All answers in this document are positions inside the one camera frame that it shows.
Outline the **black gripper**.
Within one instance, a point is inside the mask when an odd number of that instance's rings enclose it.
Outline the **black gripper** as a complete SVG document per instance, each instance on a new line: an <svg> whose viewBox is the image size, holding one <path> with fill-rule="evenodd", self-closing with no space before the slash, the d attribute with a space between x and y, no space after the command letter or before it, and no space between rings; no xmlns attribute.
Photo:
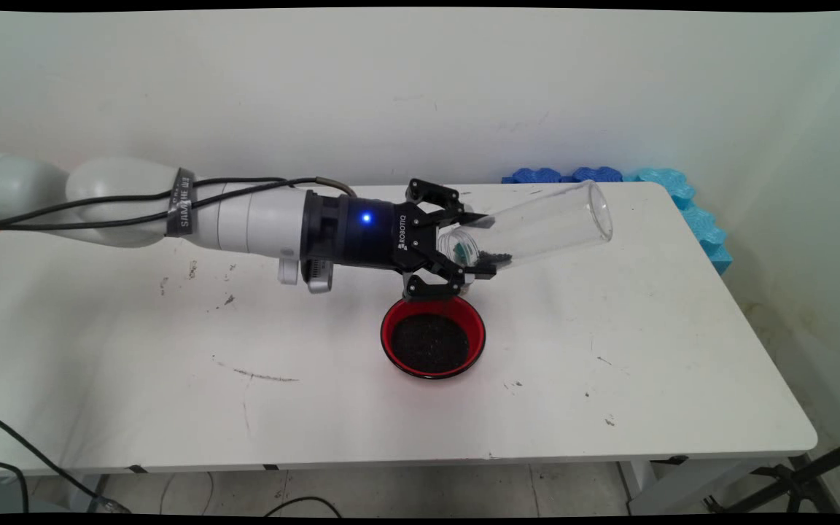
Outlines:
<svg viewBox="0 0 840 525"><path fill-rule="evenodd" d="M338 197L307 192L301 229L301 259L333 265L401 272L407 302L446 301L462 295L476 280L492 279L499 266L490 260L469 262L429 248L429 226L469 225L491 228L496 220L460 202L459 192L412 179L406 201ZM439 207L427 212L420 203Z"/></svg>

